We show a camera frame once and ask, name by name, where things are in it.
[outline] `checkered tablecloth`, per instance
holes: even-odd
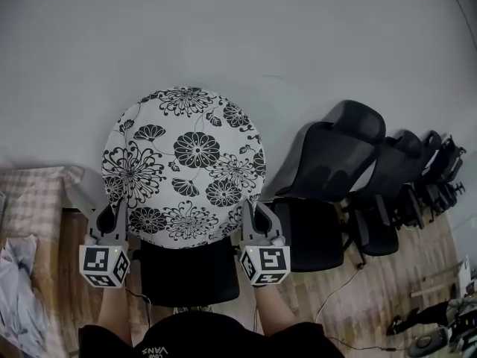
[[[79,183],[83,169],[74,166],[0,172],[0,191],[7,196],[0,224],[0,244],[8,237],[35,235],[37,254],[32,285],[43,297],[49,326],[43,357],[66,357],[58,307],[58,245],[65,188]],[[13,336],[0,334],[18,346]]]

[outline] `forearm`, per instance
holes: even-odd
[[[284,302],[277,286],[255,288],[255,299],[263,333],[266,336],[272,336],[300,322]]]
[[[104,289],[98,325],[116,334],[132,346],[126,288]]]

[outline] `round floral cushion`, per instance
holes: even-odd
[[[125,198],[128,230],[165,248],[218,241],[255,207],[265,156],[253,123],[225,97],[195,87],[158,90],[111,132],[102,173],[113,207]]]

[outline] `crumpled cloth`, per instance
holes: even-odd
[[[48,317],[41,294],[31,288],[37,238],[9,238],[0,252],[0,327],[22,350],[36,357],[44,352]]]

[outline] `black pants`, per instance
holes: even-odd
[[[441,302],[440,304],[428,307],[418,314],[411,314],[407,320],[401,322],[395,327],[396,333],[402,333],[403,331],[413,327],[417,324],[439,324],[447,326],[447,306],[448,301]]]

